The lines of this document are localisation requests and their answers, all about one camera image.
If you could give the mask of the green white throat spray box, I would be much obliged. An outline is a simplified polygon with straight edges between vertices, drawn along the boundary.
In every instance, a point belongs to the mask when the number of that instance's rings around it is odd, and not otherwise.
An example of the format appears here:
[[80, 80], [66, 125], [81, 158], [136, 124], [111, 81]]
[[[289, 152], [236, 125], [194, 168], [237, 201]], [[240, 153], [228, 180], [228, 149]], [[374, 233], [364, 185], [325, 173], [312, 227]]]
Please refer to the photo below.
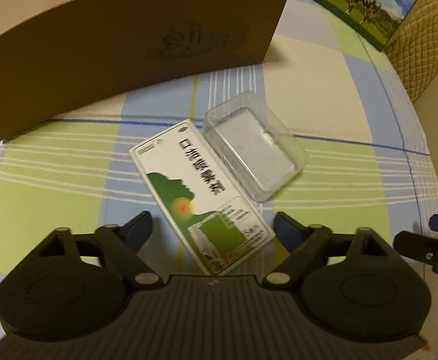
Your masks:
[[191, 120], [130, 149], [144, 184], [207, 275], [224, 275], [274, 239], [274, 231]]

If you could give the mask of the clear plastic tray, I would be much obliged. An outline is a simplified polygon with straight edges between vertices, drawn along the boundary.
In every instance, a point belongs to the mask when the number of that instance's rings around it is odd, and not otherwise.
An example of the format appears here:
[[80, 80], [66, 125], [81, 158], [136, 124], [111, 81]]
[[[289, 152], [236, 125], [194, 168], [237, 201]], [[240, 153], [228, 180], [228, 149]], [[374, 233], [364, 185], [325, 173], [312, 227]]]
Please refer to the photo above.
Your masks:
[[265, 202], [304, 171], [309, 157], [266, 102], [244, 92], [210, 109], [203, 135], [245, 192]]

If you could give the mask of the checkered bed sheet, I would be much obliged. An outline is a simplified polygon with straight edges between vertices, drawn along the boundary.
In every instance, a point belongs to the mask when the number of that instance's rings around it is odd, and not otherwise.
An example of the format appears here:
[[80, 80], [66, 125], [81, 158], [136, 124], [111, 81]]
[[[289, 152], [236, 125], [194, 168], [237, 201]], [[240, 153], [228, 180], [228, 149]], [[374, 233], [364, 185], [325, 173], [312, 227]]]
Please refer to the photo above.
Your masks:
[[[0, 281], [58, 227], [91, 233], [150, 211], [140, 257], [199, 273], [129, 156], [139, 142], [250, 91], [299, 139], [305, 170], [258, 206], [338, 233], [428, 234], [438, 183], [417, 114], [385, 54], [312, 0], [288, 0], [265, 62], [121, 94], [0, 142]], [[0, 339], [3, 331], [0, 325]]]

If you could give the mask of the beige quilted cushion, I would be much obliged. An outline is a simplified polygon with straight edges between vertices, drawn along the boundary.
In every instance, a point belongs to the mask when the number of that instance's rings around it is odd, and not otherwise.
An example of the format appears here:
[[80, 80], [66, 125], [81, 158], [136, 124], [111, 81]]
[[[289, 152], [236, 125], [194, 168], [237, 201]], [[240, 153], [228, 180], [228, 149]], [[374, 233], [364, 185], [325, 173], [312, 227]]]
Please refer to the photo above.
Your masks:
[[411, 102], [438, 74], [438, 0], [417, 0], [385, 47]]

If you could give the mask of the brown storage box white inside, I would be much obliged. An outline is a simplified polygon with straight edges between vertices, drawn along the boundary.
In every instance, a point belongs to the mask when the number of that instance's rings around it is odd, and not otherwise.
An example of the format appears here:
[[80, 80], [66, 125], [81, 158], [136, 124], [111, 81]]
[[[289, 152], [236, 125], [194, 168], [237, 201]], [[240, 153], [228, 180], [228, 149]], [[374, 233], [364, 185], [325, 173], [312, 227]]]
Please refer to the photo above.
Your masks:
[[132, 89], [261, 63], [287, 0], [0, 0], [0, 140]]

